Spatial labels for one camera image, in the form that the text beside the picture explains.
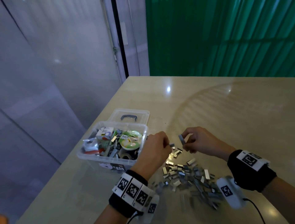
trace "box handle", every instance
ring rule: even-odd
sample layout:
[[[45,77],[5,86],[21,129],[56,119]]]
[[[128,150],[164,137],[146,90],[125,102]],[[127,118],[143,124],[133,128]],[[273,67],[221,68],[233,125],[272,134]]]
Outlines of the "box handle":
[[[131,115],[131,114],[125,114],[121,117],[121,120],[123,120],[125,117],[131,117],[134,118],[135,122],[137,121],[137,116],[136,115]]]

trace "wristband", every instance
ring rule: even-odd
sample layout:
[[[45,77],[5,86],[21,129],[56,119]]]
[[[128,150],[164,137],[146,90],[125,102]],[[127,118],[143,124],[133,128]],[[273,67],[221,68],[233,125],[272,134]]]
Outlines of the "wristband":
[[[148,207],[155,192],[147,187],[145,180],[138,173],[127,170],[113,188],[109,204],[126,218],[136,211],[141,212]]]
[[[235,183],[243,189],[262,192],[277,176],[268,167],[269,161],[247,151],[236,150],[230,154],[227,165]]]

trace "right hand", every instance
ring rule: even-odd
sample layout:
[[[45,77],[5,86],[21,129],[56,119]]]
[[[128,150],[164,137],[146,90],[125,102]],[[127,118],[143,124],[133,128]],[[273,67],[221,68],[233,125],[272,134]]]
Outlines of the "right hand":
[[[215,137],[205,128],[187,128],[182,133],[182,137],[185,138],[189,134],[192,135],[189,136],[186,144],[183,145],[183,149],[187,152],[201,152],[207,155],[216,156],[227,162],[230,154],[236,150],[234,147]]]

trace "hand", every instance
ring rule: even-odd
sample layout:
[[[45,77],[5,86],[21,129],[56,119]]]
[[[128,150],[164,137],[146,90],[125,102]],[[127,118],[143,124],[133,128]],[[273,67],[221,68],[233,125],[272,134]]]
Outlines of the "hand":
[[[150,134],[146,140],[136,163],[131,168],[147,181],[168,158],[172,149],[165,132]]]
[[[187,128],[182,133],[182,137],[185,138],[188,134],[192,135],[189,136],[186,144],[183,145],[183,149],[190,153],[199,151],[207,155],[216,156],[227,162],[230,154],[236,150],[234,147],[219,140],[205,128]]]

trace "beige table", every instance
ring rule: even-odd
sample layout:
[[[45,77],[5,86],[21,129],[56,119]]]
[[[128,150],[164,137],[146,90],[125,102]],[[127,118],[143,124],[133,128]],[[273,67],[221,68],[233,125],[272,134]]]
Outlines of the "beige table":
[[[149,110],[149,134],[163,130],[176,146],[181,146],[178,135],[186,127],[206,127],[236,148],[270,160],[278,176],[295,186],[294,86],[293,78],[129,77],[94,123],[107,120],[115,108]],[[99,166],[94,170],[78,159],[80,147],[81,141],[19,224],[92,224],[96,220],[119,175]],[[230,174],[224,161],[199,153],[184,152],[177,163],[184,164],[192,157],[216,176]],[[162,179],[158,170],[150,182]],[[195,199],[195,208],[188,204],[182,212],[179,193],[168,189],[162,193],[152,223],[262,223],[251,204],[233,210],[224,202],[214,211]],[[287,223],[261,194],[244,193],[255,202],[267,224]]]

